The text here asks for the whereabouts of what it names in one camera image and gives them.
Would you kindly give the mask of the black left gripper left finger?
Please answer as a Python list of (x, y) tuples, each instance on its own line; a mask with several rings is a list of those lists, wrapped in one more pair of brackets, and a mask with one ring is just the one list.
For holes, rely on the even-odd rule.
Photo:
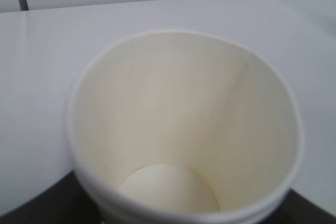
[(1, 223), (102, 223), (102, 218), (71, 172), (33, 200), (1, 216)]

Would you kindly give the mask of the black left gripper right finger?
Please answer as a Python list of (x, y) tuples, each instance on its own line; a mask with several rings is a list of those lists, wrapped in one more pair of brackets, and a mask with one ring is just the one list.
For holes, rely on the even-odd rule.
[(265, 224), (335, 224), (335, 217), (291, 190)]

